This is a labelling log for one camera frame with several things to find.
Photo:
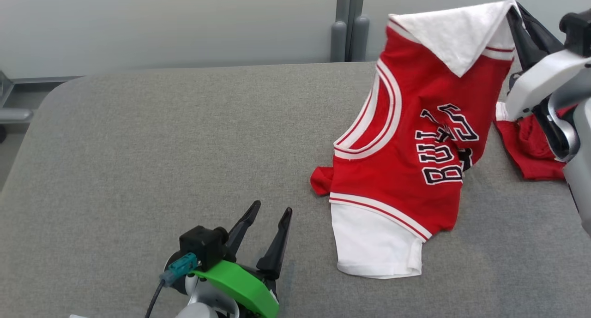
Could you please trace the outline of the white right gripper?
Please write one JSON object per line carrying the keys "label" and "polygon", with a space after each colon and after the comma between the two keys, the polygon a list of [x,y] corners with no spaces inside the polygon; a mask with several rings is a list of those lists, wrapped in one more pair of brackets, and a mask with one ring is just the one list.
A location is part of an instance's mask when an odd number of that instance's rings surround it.
{"label": "white right gripper", "polygon": [[521,3],[517,5],[519,10],[511,7],[506,17],[519,63],[527,72],[517,78],[507,96],[506,120],[525,117],[542,99],[574,78],[586,64],[591,64],[591,57],[564,49],[563,43]]}

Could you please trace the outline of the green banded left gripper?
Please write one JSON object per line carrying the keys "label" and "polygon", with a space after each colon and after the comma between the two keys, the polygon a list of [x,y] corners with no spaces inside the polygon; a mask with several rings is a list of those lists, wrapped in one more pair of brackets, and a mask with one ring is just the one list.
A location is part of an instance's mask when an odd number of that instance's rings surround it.
{"label": "green banded left gripper", "polygon": [[[255,200],[228,232],[226,246],[234,259],[260,209]],[[275,282],[283,266],[293,209],[287,207],[266,253],[255,269],[223,259],[209,271],[198,261],[192,270],[192,318],[277,318],[279,301]]]}

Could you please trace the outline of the red shorts with white stripe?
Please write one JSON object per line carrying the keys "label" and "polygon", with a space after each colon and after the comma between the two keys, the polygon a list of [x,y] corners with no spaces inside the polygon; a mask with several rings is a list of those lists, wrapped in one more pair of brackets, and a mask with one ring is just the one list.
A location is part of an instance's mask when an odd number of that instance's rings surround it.
{"label": "red shorts with white stripe", "polygon": [[534,115],[510,121],[505,103],[496,102],[494,125],[525,180],[565,181],[565,162],[560,162],[551,151]]}

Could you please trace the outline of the red white basketball jersey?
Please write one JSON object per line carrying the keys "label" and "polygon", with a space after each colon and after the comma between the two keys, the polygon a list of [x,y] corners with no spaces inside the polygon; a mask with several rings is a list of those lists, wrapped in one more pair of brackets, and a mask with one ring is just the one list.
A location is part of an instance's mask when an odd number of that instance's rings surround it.
{"label": "red white basketball jersey", "polygon": [[422,245],[452,230],[515,55],[515,0],[390,14],[364,104],[310,179],[329,196],[340,272],[419,276]]}

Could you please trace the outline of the grey metal frame post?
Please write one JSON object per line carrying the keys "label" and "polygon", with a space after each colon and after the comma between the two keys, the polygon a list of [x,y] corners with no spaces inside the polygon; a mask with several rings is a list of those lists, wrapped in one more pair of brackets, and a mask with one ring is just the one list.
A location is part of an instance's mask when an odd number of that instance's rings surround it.
{"label": "grey metal frame post", "polygon": [[346,57],[349,0],[337,0],[335,20],[331,25],[331,63],[342,63]]}
{"label": "grey metal frame post", "polygon": [[349,61],[351,62],[366,60],[370,20],[362,13],[363,3],[364,0],[349,1]]}

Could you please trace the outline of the grey metal frame leg left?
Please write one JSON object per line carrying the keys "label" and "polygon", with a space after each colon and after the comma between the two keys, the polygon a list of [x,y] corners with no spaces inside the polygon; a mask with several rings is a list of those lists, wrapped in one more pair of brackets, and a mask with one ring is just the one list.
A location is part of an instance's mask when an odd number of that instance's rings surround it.
{"label": "grey metal frame leg left", "polygon": [[34,116],[31,108],[6,107],[16,84],[0,70],[0,124],[29,124]]}

